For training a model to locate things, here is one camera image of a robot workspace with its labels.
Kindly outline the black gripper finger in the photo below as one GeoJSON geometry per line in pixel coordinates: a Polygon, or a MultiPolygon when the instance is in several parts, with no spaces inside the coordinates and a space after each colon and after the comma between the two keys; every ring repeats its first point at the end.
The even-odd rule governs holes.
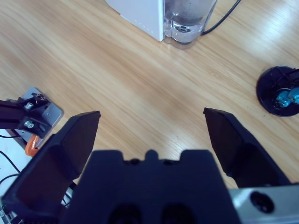
{"type": "Polygon", "coordinates": [[[99,111],[81,113],[51,135],[1,198],[4,211],[25,223],[58,223],[66,210],[63,197],[93,149],[99,120],[99,111]]]}
{"type": "Polygon", "coordinates": [[[221,167],[239,188],[291,184],[267,151],[233,114],[207,107],[203,113],[221,167]]]}

